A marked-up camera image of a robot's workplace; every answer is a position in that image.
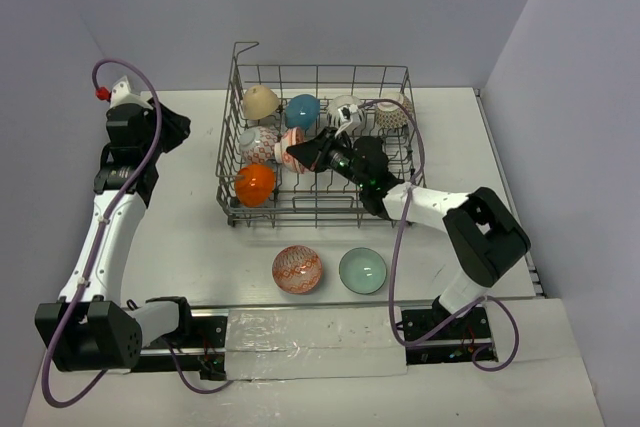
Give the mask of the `white bowl orange rim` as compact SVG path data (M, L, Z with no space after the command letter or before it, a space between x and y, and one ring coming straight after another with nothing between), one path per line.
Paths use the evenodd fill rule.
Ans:
M356 104L360 106L362 104L362 100L353 95L340 95L332 99L327 106L327 122L329 126L338 128L338 109L347 104Z

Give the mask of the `blue white patterned bowl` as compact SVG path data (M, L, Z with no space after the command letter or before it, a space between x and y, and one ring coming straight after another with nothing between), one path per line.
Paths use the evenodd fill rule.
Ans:
M249 164L264 164L273 160L277 143L278 134L264 126L250 127L238 139L240 153Z

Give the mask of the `tan bowl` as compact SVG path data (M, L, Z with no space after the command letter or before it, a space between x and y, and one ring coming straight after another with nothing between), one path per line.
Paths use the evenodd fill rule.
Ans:
M248 120L263 119L275 112L279 106L279 97L264 85L253 85L244 94L243 113Z

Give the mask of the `orange geometric pattern bowl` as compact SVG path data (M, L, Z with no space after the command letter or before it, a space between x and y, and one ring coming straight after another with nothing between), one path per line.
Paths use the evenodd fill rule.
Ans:
M317 252L293 245L279 252L272 263L272 277L285 293L307 294L320 282L323 265Z

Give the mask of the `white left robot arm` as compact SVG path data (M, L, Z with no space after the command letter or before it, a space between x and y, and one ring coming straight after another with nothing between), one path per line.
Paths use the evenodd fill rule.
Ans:
M158 180L156 162L190 134L190 121L153 100L106 113L109 141L94 178L90 228L57 301L42 303L35 325L62 372L131 369L161 339L188 343L195 320L183 297L159 297L130 312L120 305L124 269L136 229Z

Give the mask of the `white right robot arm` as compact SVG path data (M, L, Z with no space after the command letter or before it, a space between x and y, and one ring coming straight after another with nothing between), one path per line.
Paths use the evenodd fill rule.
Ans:
M326 128L317 137L290 146L286 153L308 170L331 170L359 187L370 214L399 223L421 224L448 235L460 270L432 305L434 326L421 339L459 336L468 313L529 252L524 229L488 187L455 193L419 187L392 174L379 137L353 142Z

